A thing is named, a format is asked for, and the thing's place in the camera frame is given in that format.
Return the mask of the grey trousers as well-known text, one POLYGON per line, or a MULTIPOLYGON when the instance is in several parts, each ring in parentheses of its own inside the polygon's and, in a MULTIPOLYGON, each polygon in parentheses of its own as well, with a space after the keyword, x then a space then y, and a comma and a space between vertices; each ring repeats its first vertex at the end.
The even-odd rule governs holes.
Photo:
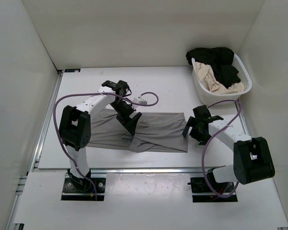
POLYGON ((103 109, 91 121, 88 147, 129 150, 132 152, 188 151, 184 113, 143 113, 132 136, 116 119, 113 109, 103 109))

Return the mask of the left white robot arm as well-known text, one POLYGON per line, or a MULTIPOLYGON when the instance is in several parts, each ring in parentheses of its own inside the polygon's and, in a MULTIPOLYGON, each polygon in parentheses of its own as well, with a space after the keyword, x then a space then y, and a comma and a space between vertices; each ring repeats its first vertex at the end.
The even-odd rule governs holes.
POLYGON ((85 101, 76 106, 67 105, 62 111, 58 129, 59 140, 70 159, 68 176, 73 186, 81 192, 87 192, 94 187, 86 157, 86 145, 91 139, 91 120, 107 105, 111 105, 120 124, 129 134, 135 134, 137 122, 142 114, 137 113, 130 117, 135 109, 131 103, 127 103, 130 100, 125 98, 129 91, 127 82, 120 80, 114 83, 107 80, 97 92, 88 94, 85 101))

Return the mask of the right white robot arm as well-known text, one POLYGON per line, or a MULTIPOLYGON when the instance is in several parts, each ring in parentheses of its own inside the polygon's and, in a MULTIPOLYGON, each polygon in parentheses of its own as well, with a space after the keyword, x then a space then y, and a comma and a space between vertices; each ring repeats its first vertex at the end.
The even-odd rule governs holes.
POLYGON ((239 132, 222 117, 211 115, 205 105, 194 108, 193 113, 182 132, 183 137, 190 135, 204 149, 217 138, 233 152, 232 165, 213 168, 205 174, 210 191, 218 191, 224 183, 245 185, 274 177, 275 168, 265 138, 239 132))

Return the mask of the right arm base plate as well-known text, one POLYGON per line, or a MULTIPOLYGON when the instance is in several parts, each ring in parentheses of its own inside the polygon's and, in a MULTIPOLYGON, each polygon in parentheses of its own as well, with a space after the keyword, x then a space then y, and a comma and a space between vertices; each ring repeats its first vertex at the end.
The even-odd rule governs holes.
POLYGON ((238 202, 236 194, 233 194, 229 198, 220 198, 215 195, 203 177, 191 177, 188 185, 192 190, 192 202, 193 203, 230 203, 238 202))

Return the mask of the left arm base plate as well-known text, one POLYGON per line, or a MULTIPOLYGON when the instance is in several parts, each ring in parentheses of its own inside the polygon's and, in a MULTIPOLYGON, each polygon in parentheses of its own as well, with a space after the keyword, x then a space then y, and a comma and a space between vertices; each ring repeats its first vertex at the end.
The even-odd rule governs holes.
POLYGON ((61 192, 62 201, 104 201, 106 190, 106 177, 92 177, 92 181, 96 186, 97 198, 93 186, 86 181, 84 188, 76 185, 76 182, 66 174, 61 192))

